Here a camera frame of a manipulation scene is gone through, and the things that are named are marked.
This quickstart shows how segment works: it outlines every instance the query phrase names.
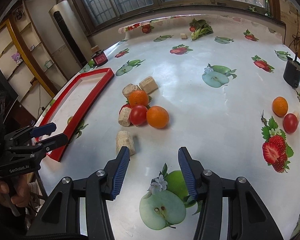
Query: red tray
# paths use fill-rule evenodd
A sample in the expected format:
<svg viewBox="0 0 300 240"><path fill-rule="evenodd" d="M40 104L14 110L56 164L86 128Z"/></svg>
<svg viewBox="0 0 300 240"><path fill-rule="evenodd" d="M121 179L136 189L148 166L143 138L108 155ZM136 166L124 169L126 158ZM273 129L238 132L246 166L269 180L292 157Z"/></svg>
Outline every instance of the red tray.
<svg viewBox="0 0 300 240"><path fill-rule="evenodd" d="M42 119L41 125L45 125L51 121L53 121L53 117L60 109L61 105L66 102L66 100L71 96L74 89L79 86L79 84L82 81L89 80L90 78L97 78L97 75L100 76L100 74L104 74L101 79L98 81L98 83L95 85L95 87L92 88L91 92L87 95L87 97L84 99L84 101L81 103L79 108L77 110L74 110L75 113L73 115L73 118L69 122L69 124L65 127L63 133L68 137L68 139L71 138L72 134L74 133L76 127L79 125L81 119L91 106L91 104L94 102L94 100L98 97L98 95L101 93L101 91L106 87L106 85L109 83L109 81L114 77L114 73L111 70L111 68L102 68L102 69L96 69L90 72L85 72L82 74L77 75L72 82L65 88L65 90L60 94L60 96L57 98L57 100L53 103L51 108L46 113L45 117ZM55 133L52 133L50 136L53 136L55 134L60 133L60 129L58 129L58 123L57 130ZM47 153L47 155L52 158L53 160L60 161L63 152L65 150L67 145L62 146L58 149L55 149L51 151L51 153Z"/></svg>

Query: cherry tomato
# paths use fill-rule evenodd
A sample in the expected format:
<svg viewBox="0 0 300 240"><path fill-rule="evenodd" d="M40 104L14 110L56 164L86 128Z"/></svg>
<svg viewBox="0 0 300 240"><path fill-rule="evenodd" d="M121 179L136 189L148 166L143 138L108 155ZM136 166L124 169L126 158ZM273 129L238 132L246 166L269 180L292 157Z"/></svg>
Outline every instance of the cherry tomato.
<svg viewBox="0 0 300 240"><path fill-rule="evenodd" d="M131 109L130 121L133 125L141 125L147 120L148 109L143 105L136 105Z"/></svg>
<svg viewBox="0 0 300 240"><path fill-rule="evenodd" d="M298 119L294 114L287 114L283 119L283 128L287 133L293 133L298 127Z"/></svg>

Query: metal screw head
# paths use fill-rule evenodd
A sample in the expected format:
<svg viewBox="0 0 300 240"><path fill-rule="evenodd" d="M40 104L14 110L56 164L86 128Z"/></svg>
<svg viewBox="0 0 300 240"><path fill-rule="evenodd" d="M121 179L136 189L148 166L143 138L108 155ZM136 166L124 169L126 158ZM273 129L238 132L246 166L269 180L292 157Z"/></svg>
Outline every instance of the metal screw head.
<svg viewBox="0 0 300 240"><path fill-rule="evenodd" d="M96 172L96 175L98 176L98 177L101 177L101 176L103 176L103 175L105 175L106 174L106 172L104 171L104 170L98 170L97 172Z"/></svg>
<svg viewBox="0 0 300 240"><path fill-rule="evenodd" d="M64 177L64 178L61 180L61 182L62 182L63 184L67 184L67 183L70 182L70 178L69 178L69 177Z"/></svg>
<svg viewBox="0 0 300 240"><path fill-rule="evenodd" d="M211 176L212 175L212 171L210 171L210 170L204 170L203 174L206 175L206 176Z"/></svg>
<svg viewBox="0 0 300 240"><path fill-rule="evenodd" d="M247 182L247 179L244 178L244 177L239 177L239 178L238 178L238 181L239 181L240 183L246 183L246 182Z"/></svg>

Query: table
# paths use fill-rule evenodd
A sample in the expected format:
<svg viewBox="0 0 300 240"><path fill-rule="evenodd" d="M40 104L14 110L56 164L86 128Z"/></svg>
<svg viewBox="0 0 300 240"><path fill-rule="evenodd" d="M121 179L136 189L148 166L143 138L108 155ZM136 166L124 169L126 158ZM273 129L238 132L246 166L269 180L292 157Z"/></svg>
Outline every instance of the table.
<svg viewBox="0 0 300 240"><path fill-rule="evenodd" d="M190 36L189 22L193 18L205 19L214 33L195 41L181 40L180 33ZM192 239L199 217L194 214L197 204L186 208L184 220L174 225L175 229L153 230L139 214L140 200L164 164L168 173L180 170L177 154L181 146L220 177L247 178L284 239L290 239L300 214L300 124L295 133L286 134L294 153L289 158L290 169L277 173L263 158L261 113L267 120L273 116L282 130L283 118L272 111L274 98L287 100L288 113L300 113L300 86L294 90L282 77L286 55L294 57L293 52L282 44L280 34L239 17L172 17L142 25L130 27L128 40L105 51L109 61L104 67L112 68L119 76L112 79L87 112L84 122L88 125L82 135L69 144L60 163L48 157L42 160L39 174L47 194L65 176L81 179L103 168L116 157L117 132L128 130L134 136L137 153L130 158L120 195L107 202L116 239ZM256 63L260 60L266 61L263 68ZM129 71L117 72L124 65L130 66L125 68ZM207 79L211 73L219 78L218 82ZM126 101L122 89L147 76L159 85L151 94L150 105L169 112L169 125L161 130L149 125L120 126L118 113ZM226 239L226 227L224 219L220 239Z"/></svg>

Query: television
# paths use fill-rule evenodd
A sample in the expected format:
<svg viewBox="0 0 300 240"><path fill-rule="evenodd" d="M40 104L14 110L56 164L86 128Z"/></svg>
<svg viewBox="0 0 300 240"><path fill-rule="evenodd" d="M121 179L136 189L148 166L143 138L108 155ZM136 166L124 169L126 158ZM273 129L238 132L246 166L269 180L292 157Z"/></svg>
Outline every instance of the television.
<svg viewBox="0 0 300 240"><path fill-rule="evenodd" d="M0 70L0 91L6 92L6 99L5 99L5 110L3 115L3 122L6 120L7 115L9 114L11 108L13 107L14 103L17 101L18 94L6 80L4 75Z"/></svg>

